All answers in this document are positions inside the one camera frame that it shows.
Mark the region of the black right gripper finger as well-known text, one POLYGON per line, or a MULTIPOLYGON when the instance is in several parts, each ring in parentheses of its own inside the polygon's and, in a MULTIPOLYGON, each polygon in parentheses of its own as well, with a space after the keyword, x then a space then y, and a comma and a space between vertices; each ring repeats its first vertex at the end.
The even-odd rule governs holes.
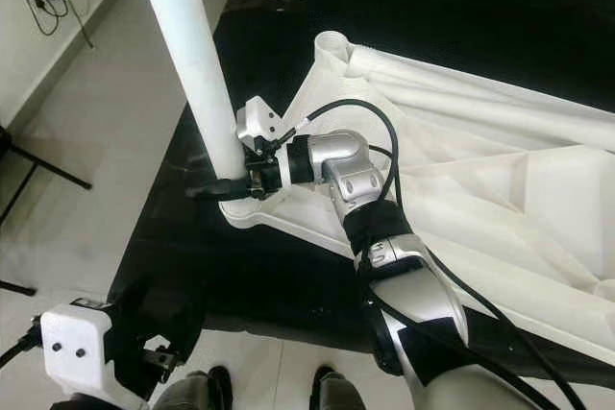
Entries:
POLYGON ((252 198, 247 179, 211 179, 189 187, 187 197, 197 201, 234 201, 252 198))

